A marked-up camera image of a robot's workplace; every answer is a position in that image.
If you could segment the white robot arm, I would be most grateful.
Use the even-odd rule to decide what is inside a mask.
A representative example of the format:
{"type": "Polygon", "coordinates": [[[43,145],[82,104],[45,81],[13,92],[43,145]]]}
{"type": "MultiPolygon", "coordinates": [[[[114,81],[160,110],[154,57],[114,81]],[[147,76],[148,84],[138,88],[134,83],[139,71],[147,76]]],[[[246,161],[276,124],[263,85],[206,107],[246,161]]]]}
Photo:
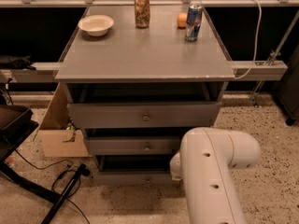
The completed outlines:
{"type": "Polygon", "coordinates": [[[230,170],[254,166],[261,157],[248,133],[193,128],[170,161],[170,174],[184,185],[190,224],[248,224],[230,170]]]}

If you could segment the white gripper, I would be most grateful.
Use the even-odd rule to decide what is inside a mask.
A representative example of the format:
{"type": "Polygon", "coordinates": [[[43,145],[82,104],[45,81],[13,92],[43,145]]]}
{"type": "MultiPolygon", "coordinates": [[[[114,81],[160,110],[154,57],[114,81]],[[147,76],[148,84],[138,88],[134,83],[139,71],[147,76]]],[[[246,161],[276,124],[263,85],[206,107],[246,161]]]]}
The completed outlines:
{"type": "Polygon", "coordinates": [[[180,152],[178,151],[170,161],[170,175],[174,181],[182,179],[180,152]]]}

